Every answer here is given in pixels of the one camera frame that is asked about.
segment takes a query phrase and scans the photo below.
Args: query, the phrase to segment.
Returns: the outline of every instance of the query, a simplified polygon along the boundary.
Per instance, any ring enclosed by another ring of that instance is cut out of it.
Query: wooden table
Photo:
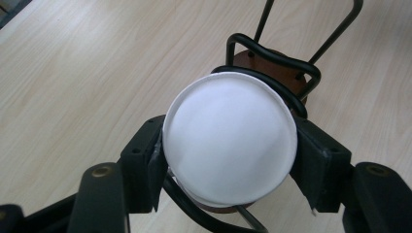
[[[261,43],[308,59],[351,1],[276,1]],[[34,213],[77,191],[83,171],[116,161],[150,118],[224,63],[227,37],[253,36],[264,1],[89,0],[30,3],[0,31],[0,203]],[[309,118],[353,153],[412,184],[412,6],[365,0],[317,63]],[[292,179],[250,211],[270,232],[343,232],[312,212]],[[220,219],[246,226],[239,215]],[[206,232],[165,194],[133,232]]]

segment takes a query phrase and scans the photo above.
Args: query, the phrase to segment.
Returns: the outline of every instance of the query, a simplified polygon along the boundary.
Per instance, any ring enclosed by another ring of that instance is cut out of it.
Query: white cup
[[[214,208],[273,191],[296,154],[296,127],[282,98],[254,77],[222,72],[185,88],[163,125],[167,162],[187,194]]]

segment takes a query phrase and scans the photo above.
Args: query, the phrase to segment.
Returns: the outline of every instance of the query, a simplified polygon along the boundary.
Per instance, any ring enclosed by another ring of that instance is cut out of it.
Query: white circular object
[[[254,77],[222,72],[185,88],[163,125],[167,162],[186,192],[210,207],[257,201],[289,173],[296,127],[282,98]]]

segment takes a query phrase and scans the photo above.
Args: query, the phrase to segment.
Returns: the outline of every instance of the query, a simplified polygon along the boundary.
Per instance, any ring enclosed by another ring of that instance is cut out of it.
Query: black metal wire frame
[[[219,72],[238,72],[257,78],[275,90],[287,102],[288,107],[299,117],[308,118],[308,112],[303,103],[287,87],[269,76],[255,70],[237,66],[220,66],[212,71],[212,73]]]
[[[192,220],[197,222],[202,227],[211,232],[217,233],[267,233],[267,229],[245,208],[236,206],[235,208],[239,214],[248,222],[248,224],[254,229],[248,229],[236,225],[232,225],[223,221],[220,221],[212,216],[207,215],[204,211],[200,210],[191,200],[185,195],[185,193],[176,184],[173,178],[168,174],[163,183],[163,188],[172,200],[182,209],[186,215]]]
[[[263,32],[264,24],[269,17],[270,10],[272,9],[274,0],[267,0],[264,6],[263,13],[260,17],[259,25],[257,27],[257,32],[255,34],[255,42],[258,43],[261,33]],[[324,44],[315,52],[315,54],[310,58],[309,63],[315,64],[319,58],[330,48],[330,46],[337,40],[337,38],[342,35],[342,33],[352,24],[352,22],[357,18],[363,6],[363,0],[354,0],[354,6],[350,13],[343,19],[339,26],[332,32],[332,34],[327,38]]]
[[[311,80],[302,88],[302,90],[300,90],[299,93],[296,94],[299,100],[303,100],[321,81],[321,71],[319,71],[319,69],[313,64],[310,64],[306,61],[287,57],[282,54],[278,54],[272,50],[269,50],[261,46],[260,44],[252,40],[250,37],[241,33],[233,34],[227,39],[227,66],[233,66],[234,49],[236,43],[241,44],[242,46],[251,50],[253,53],[270,62],[308,74],[311,77]]]

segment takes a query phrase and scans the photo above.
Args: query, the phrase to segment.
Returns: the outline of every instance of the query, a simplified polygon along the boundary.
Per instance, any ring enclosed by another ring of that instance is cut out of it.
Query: light wood surface
[[[142,123],[224,63],[225,40],[253,36],[264,1],[36,0],[0,31],[0,203],[26,215],[77,191],[83,171],[116,161]],[[275,1],[261,43],[309,59],[352,1]],[[309,118],[353,153],[412,185],[412,5],[365,0],[322,57]],[[250,211],[270,232],[343,232],[312,212],[291,178]],[[218,216],[246,226],[239,215]],[[132,232],[207,232],[167,194]]]

